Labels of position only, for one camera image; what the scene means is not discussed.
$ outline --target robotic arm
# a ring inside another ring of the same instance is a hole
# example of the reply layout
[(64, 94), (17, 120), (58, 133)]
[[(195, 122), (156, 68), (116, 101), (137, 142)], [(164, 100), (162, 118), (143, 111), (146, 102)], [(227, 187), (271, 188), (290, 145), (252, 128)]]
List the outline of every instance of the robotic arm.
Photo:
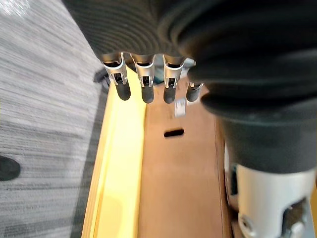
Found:
[[(246, 238), (297, 238), (316, 177), (317, 2), (314, 0), (64, 0), (121, 99), (130, 97), (122, 52), (142, 98), (153, 96), (164, 54), (164, 100), (173, 102), (186, 57), (187, 98), (202, 84), (229, 158), (229, 203)], [(231, 198), (237, 197), (235, 203)]]

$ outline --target metal bracket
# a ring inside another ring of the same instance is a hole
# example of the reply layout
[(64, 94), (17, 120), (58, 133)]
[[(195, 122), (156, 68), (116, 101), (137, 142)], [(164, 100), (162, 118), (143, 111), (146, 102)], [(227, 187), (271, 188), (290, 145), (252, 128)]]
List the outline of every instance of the metal bracket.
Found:
[(149, 77), (149, 87), (153, 86), (154, 81), (154, 58), (152, 62), (147, 66), (139, 65), (134, 61), (135, 68), (137, 70), (137, 74), (141, 83), (141, 86), (144, 88), (144, 77)]
[(198, 89), (200, 89), (200, 88), (202, 88), (202, 86), (203, 86), (204, 84), (203, 84), (203, 83), (192, 83), (192, 82), (190, 82), (189, 85), (190, 85), (191, 88), (198, 88)]
[(163, 56), (163, 62), (164, 62), (165, 88), (169, 88), (171, 84), (173, 84), (173, 88), (176, 88), (177, 83), (180, 79), (180, 75), (182, 73), (184, 62), (180, 65), (180, 67), (170, 67), (168, 66), (164, 56)]
[(112, 66), (109, 66), (107, 63), (104, 63), (104, 66), (108, 72), (110, 81), (113, 82), (116, 86), (118, 85), (118, 82), (120, 82), (121, 80), (123, 85), (125, 85), (128, 81), (127, 69), (125, 67), (123, 53), (121, 53), (120, 56), (121, 56), (121, 62), (118, 66), (112, 67)]

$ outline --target black round object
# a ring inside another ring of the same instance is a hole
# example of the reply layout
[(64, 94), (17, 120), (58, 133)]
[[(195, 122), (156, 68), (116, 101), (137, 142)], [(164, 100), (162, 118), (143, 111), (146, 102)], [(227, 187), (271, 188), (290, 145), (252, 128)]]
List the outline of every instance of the black round object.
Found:
[(186, 99), (189, 102), (196, 101), (199, 97), (200, 91), (201, 89), (199, 87), (191, 87), (189, 84), (186, 92)]
[(164, 88), (163, 98), (168, 104), (174, 102), (176, 96), (176, 88), (168, 87)]
[(0, 181), (8, 181), (20, 175), (20, 164), (8, 157), (0, 156)]
[(130, 91), (130, 86), (128, 81), (126, 84), (119, 83), (115, 87), (117, 88), (117, 93), (119, 98), (121, 98), (124, 101), (127, 101), (130, 98), (131, 91)]
[(142, 99), (145, 103), (151, 103), (154, 100), (154, 89), (153, 86), (141, 87)]

